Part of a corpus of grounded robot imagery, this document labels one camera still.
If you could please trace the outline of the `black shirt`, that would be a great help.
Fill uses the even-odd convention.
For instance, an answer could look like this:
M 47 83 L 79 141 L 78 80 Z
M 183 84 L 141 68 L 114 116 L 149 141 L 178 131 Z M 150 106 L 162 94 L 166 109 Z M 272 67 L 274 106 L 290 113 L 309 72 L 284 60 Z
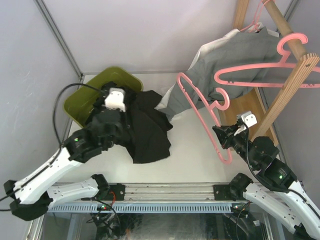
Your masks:
M 162 97 L 153 90 L 136 92 L 129 87 L 114 86 L 125 91 L 126 111 L 105 107 L 90 114 L 86 138 L 92 156 L 113 145 L 124 147 L 134 164 L 148 164 L 170 156 L 168 131 L 173 128 L 163 112 L 156 109 Z
M 111 87 L 115 87 L 116 84 L 113 81 L 107 82 L 101 87 L 103 93 L 99 95 L 96 101 L 93 104 L 93 110 L 91 111 L 91 115 L 94 116 L 100 113 L 102 110 L 105 109 L 105 98 L 109 95 L 109 91 Z

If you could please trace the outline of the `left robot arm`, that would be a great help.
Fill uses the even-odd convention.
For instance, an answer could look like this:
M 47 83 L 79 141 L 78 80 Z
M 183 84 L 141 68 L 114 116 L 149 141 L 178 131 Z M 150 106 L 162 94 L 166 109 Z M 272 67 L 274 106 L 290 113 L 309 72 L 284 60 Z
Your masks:
M 125 110 L 107 108 L 96 114 L 84 128 L 75 131 L 58 151 L 27 177 L 8 180 L 3 186 L 12 215 L 31 221 L 44 215 L 57 205 L 83 198 L 104 200 L 110 185 L 103 174 L 94 174 L 78 183 L 55 183 L 72 169 L 113 147 L 124 135 L 127 126 Z

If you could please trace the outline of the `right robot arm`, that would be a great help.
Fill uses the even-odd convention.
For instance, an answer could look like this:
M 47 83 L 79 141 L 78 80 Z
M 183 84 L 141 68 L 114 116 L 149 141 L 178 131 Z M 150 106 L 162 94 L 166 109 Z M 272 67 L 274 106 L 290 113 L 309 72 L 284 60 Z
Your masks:
M 251 178 L 239 173 L 229 184 L 230 195 L 245 198 L 263 208 L 291 232 L 297 240 L 320 238 L 320 210 L 305 192 L 290 167 L 279 160 L 279 149 L 267 136 L 249 140 L 249 127 L 239 121 L 230 126 L 213 126 L 223 149 L 233 148 L 245 161 L 251 174 L 283 200 L 280 203 L 263 192 Z

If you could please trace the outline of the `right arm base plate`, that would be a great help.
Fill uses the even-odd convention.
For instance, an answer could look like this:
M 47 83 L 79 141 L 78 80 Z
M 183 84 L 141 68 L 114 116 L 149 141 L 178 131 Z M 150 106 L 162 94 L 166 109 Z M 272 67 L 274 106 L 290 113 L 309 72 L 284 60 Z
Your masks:
M 215 201 L 234 201 L 228 184 L 213 185 L 213 194 Z

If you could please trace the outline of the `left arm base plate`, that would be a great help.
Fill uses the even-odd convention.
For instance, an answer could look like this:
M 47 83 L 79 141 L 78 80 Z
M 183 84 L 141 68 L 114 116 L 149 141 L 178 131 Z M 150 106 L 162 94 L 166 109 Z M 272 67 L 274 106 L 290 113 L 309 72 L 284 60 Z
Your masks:
M 98 198 L 101 201 L 123 201 L 125 198 L 126 186 L 124 184 L 111 184 L 109 189 L 101 194 Z

